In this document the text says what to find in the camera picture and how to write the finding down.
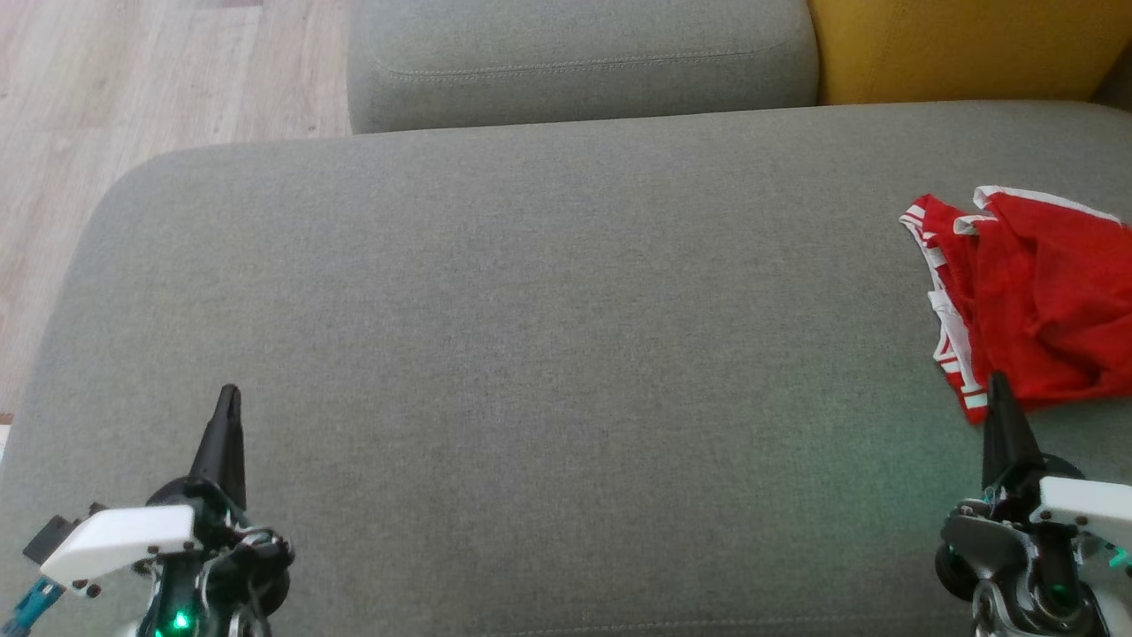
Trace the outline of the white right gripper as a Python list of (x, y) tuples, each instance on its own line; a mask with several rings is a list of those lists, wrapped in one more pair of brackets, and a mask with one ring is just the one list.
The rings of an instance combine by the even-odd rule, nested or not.
[(1005, 372), (988, 378), (983, 420), (983, 499), (990, 517), (1014, 525), (1053, 524), (1088, 533), (1112, 552), (1131, 549), (1131, 487), (1073, 477), (1039, 477), (1044, 470), (1029, 419)]

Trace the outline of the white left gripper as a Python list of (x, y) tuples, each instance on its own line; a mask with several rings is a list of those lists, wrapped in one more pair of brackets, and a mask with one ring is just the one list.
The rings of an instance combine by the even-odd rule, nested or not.
[(234, 384), (218, 391), (190, 476), (207, 481), (170, 481), (145, 505), (102, 508), (72, 523), (41, 557), (41, 575), (83, 589), (137, 562), (173, 556), (205, 561), (234, 546), (248, 508), (241, 391)]

